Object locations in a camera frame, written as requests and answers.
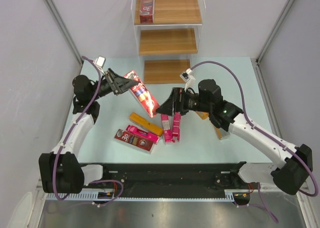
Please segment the red 3D toothpaste box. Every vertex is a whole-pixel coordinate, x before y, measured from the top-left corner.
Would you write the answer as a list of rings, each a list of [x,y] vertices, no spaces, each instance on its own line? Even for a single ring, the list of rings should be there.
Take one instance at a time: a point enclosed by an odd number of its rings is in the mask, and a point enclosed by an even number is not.
[[[142,138],[126,130],[119,129],[114,135],[114,139],[120,144],[134,148],[138,151],[151,154],[154,143],[146,138]]]

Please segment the red foil toothpaste box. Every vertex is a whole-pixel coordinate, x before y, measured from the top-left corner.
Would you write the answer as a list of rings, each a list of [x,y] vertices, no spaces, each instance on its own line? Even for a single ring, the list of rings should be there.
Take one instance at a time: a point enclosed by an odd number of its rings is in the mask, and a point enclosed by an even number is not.
[[[139,20],[141,24],[154,22],[155,0],[140,0]]]

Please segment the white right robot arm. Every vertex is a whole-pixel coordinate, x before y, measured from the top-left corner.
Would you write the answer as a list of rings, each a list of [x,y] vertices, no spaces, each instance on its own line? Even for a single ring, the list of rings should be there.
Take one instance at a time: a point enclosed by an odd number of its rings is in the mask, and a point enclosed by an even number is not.
[[[312,150],[305,144],[300,147],[283,141],[274,134],[253,123],[245,112],[235,104],[224,100],[221,88],[213,79],[198,84],[198,93],[174,87],[168,99],[156,112],[174,116],[188,111],[208,113],[210,122],[216,128],[236,135],[268,157],[269,165],[241,163],[230,177],[235,188],[243,188],[251,182],[275,184],[283,192],[295,195],[311,177],[313,170]]]

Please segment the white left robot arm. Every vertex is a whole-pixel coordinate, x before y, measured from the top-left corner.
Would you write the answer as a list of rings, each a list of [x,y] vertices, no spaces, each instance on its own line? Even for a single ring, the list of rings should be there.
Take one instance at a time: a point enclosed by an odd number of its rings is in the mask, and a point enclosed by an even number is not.
[[[78,162],[80,148],[88,132],[95,125],[100,112],[97,100],[110,93],[122,94],[138,82],[108,69],[97,81],[78,75],[72,81],[74,98],[72,122],[64,138],[50,153],[40,155],[38,163],[45,193],[80,193],[85,185],[95,183],[104,188],[111,176],[99,164],[81,165]]]

